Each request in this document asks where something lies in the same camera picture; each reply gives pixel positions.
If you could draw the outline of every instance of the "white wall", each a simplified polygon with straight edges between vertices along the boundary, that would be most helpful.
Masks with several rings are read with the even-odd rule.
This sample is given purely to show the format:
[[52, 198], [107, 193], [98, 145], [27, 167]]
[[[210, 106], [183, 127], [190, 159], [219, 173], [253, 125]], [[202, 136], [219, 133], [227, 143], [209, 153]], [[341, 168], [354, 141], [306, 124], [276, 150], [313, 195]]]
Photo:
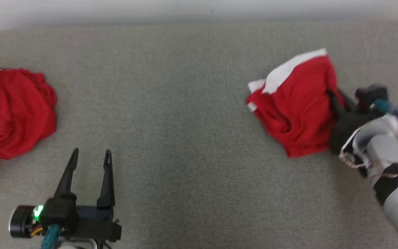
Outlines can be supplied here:
[[0, 30], [338, 17], [398, 19], [398, 0], [0, 0]]

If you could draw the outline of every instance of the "white trim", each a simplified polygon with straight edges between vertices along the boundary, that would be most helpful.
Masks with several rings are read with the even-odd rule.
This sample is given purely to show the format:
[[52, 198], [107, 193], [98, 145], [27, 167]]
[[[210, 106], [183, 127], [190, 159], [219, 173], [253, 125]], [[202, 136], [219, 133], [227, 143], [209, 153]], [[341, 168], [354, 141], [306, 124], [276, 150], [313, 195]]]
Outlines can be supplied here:
[[265, 84], [265, 79], [254, 80], [248, 83], [248, 89], [250, 93], [254, 93], [256, 90], [261, 89]]
[[254, 104], [253, 101], [251, 101], [250, 103], [247, 104], [248, 109], [250, 109], [251, 112], [254, 112], [257, 109], [257, 105]]
[[326, 55], [326, 49], [322, 48], [319, 50], [294, 56], [294, 58], [283, 63], [282, 65], [278, 66], [270, 72], [270, 74], [267, 76], [267, 79], [265, 80], [265, 88], [262, 90], [262, 93], [274, 93], [278, 89], [278, 87], [281, 86], [281, 84], [289, 77], [295, 67], [313, 58]]

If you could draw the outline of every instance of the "gray table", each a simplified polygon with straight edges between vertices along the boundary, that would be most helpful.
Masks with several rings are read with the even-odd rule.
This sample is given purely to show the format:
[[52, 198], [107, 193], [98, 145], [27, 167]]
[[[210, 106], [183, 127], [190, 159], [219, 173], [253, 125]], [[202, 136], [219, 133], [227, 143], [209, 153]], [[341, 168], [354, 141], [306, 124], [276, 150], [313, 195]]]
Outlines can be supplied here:
[[57, 28], [0, 33], [0, 67], [43, 72], [57, 131], [0, 160], [0, 248], [18, 204], [72, 190], [95, 204], [113, 153], [114, 248], [393, 249], [367, 183], [328, 152], [289, 159], [245, 106], [248, 81], [326, 47], [346, 92], [381, 82], [398, 104], [398, 22]]

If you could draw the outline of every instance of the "green light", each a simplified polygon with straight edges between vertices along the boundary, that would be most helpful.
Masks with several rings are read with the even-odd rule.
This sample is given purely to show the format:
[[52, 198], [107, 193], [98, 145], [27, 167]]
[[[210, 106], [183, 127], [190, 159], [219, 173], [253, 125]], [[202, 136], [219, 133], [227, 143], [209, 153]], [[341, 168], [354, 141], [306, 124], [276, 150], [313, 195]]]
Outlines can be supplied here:
[[38, 208], [36, 208], [35, 211], [33, 211], [33, 216], [36, 221], [39, 220], [39, 215], [41, 214], [41, 211], [44, 209], [44, 205], [39, 205]]

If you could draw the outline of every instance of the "red and white cloth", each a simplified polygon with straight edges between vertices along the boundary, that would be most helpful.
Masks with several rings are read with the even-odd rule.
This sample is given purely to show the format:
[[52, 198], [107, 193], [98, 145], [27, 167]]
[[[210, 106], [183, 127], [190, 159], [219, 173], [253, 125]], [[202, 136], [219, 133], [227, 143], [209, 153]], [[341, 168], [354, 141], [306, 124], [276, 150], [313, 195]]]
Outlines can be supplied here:
[[0, 158], [29, 151], [55, 131], [57, 97], [44, 75], [0, 69]]
[[333, 91], [342, 104], [343, 98], [326, 49], [297, 55], [266, 79], [250, 82], [248, 88], [248, 108], [289, 157], [328, 148], [331, 127], [337, 120], [326, 91]]

